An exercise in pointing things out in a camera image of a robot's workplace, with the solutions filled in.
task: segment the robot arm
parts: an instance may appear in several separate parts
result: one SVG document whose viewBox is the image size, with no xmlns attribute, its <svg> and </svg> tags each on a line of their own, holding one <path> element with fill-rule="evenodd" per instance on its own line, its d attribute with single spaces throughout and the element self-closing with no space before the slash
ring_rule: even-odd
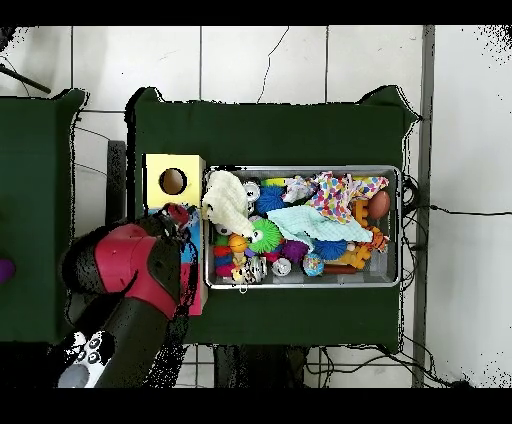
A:
<svg viewBox="0 0 512 424">
<path fill-rule="evenodd" d="M 170 204 L 134 223 L 101 227 L 69 249 L 61 266 L 64 282 L 98 299 L 76 322 L 66 351 L 72 363 L 58 387 L 143 384 L 169 322 L 188 314 L 195 293 L 197 266 L 191 267 L 188 292 L 182 290 L 180 255 L 190 243 L 186 222 L 187 211 Z"/>
</svg>

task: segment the green spiky ball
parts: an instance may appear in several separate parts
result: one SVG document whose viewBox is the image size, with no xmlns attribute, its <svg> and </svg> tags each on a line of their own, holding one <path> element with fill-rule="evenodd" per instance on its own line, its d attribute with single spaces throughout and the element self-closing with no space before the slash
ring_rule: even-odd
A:
<svg viewBox="0 0 512 424">
<path fill-rule="evenodd" d="M 281 232 L 277 225 L 268 219 L 258 219 L 252 223 L 254 231 L 261 232 L 263 238 L 249 244 L 249 249 L 256 253 L 272 252 L 281 241 Z"/>
</svg>

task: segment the brown egg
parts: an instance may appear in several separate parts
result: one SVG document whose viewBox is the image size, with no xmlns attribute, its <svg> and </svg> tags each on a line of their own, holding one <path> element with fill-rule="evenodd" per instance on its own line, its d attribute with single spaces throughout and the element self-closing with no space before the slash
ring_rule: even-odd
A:
<svg viewBox="0 0 512 424">
<path fill-rule="evenodd" d="M 385 191 L 379 191 L 368 201 L 368 215 L 372 219 L 380 219 L 388 213 L 390 206 L 389 194 Z"/>
</svg>

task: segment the dark green cloth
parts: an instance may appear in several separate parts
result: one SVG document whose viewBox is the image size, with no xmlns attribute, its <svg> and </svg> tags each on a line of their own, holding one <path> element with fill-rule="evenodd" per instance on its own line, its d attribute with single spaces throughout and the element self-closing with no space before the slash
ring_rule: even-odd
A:
<svg viewBox="0 0 512 424">
<path fill-rule="evenodd" d="M 0 341 L 56 342 L 67 330 L 57 267 L 71 235 L 70 129 L 85 99 L 0 97 Z"/>
<path fill-rule="evenodd" d="M 197 154 L 208 165 L 394 165 L 416 120 L 395 86 L 358 104 L 307 106 L 165 103 L 155 89 L 134 98 L 135 207 L 142 210 L 143 153 Z M 210 290 L 188 343 L 398 345 L 399 287 Z"/>
</svg>

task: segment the metal tray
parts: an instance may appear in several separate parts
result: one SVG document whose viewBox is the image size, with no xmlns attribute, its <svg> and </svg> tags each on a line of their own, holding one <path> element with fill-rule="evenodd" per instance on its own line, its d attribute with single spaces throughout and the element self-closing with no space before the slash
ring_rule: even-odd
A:
<svg viewBox="0 0 512 424">
<path fill-rule="evenodd" d="M 389 185 L 386 190 L 391 199 L 391 207 L 388 214 L 379 220 L 368 219 L 369 225 L 378 227 L 384 235 L 389 236 L 387 252 L 372 252 L 372 257 L 366 261 L 365 267 L 352 275 L 322 275 L 308 277 L 299 265 L 293 264 L 292 271 L 285 277 L 277 277 L 272 273 L 270 266 L 267 277 L 260 284 L 245 286 L 253 289 L 277 289 L 277 288 L 375 288 L 392 287 L 402 278 L 402 175 L 394 166 L 372 165 L 372 166 L 233 166 L 217 167 L 210 166 L 205 171 L 204 185 L 208 181 L 211 172 L 225 169 L 239 177 L 243 182 L 245 179 L 256 177 L 259 179 L 273 177 L 294 177 L 301 175 L 309 177 L 323 171 L 332 171 L 335 177 L 344 174 L 351 174 L 354 177 L 378 176 L 386 177 Z M 241 288 L 240 283 L 232 280 L 225 280 L 215 275 L 213 240 L 215 228 L 209 221 L 204 221 L 205 231 L 205 255 L 204 271 L 205 281 L 212 289 L 235 289 Z"/>
</svg>

